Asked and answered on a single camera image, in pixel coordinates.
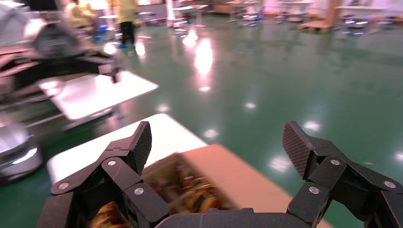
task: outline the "white tabletop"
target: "white tabletop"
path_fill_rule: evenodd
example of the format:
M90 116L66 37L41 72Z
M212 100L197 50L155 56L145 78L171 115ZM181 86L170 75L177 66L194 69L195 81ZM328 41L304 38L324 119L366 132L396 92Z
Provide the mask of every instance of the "white tabletop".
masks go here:
M279 1L281 5L310 5L313 2L311 1Z
M259 4L258 1L244 1L244 2L229 1L227 3L231 4L231 5L255 5L255 4Z
M339 7L336 7L336 9L342 9L342 10L378 10L378 11L382 11L382 10L385 10L386 8L374 7L374 6L339 6Z
M101 16L99 18L102 18L102 19L115 19L115 18L117 18L117 15L105 15L105 16Z
M118 79L118 83L113 83L112 78L105 75L75 78L66 81L63 91L51 101L67 119L78 120L158 88L157 84L129 71L119 72ZM39 87L51 97L55 92L49 88L55 83L56 80L42 82Z
M24 3L18 3L18 2L14 2L14 1L10 1L10 0L2 0L0 1L0 4L8 6L10 8L16 8L16 7L21 7L24 6Z
M152 148L146 166L172 153L185 152L207 145L169 115L157 114L143 121L150 122L153 135ZM110 142L131 136L139 123L140 121L52 157L47 163L52 183L94 163Z
M178 7L178 8L173 8L172 10L177 10L181 12L190 12L190 11L196 11L199 8L195 8L193 6L184 6L184 7Z
M138 15L148 15L148 14L152 14L152 12L139 12Z

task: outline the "black pants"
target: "black pants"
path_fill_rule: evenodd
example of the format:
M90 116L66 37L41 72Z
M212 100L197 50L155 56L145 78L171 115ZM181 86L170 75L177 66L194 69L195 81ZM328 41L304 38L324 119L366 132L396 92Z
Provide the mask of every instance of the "black pants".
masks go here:
M134 26L133 22L125 21L120 23L120 30L122 32L122 44L130 42L134 46Z

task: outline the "wall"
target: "wall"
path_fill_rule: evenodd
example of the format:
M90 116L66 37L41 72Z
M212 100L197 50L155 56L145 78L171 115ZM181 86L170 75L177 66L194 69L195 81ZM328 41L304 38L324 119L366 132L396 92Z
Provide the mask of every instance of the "wall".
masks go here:
M312 1L313 4L310 6L310 10L315 13L319 13L323 16L325 9L327 8L327 3L330 0L307 0ZM265 11L268 12L278 12L278 2L279 0L266 0L265 1ZM344 0L344 5L350 3L351 0ZM387 16L403 16L403 0L373 0L372 6L385 7L388 8Z

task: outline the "textured fingertip pad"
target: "textured fingertip pad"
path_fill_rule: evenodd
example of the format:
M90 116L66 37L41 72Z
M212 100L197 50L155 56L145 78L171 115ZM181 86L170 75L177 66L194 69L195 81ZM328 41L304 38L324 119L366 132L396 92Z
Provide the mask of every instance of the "textured fingertip pad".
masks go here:
M151 135L151 126L147 121L141 121L135 134L140 134L133 148L134 161L136 163L136 172L141 176L144 166L151 151L153 138Z
M283 148L301 178L304 178L307 161L312 149L303 140L304 131L297 122L286 123L283 132Z

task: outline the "cardboard box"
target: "cardboard box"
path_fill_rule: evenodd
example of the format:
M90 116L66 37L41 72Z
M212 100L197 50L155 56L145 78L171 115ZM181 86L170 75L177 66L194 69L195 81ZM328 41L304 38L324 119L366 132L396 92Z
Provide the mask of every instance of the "cardboard box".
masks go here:
M179 162L184 162L205 177L219 191L225 207L253 208L255 212L286 212L292 199L282 188L221 145L168 156L144 168L142 178L146 183L156 176L169 180ZM318 227L332 226L322 220Z

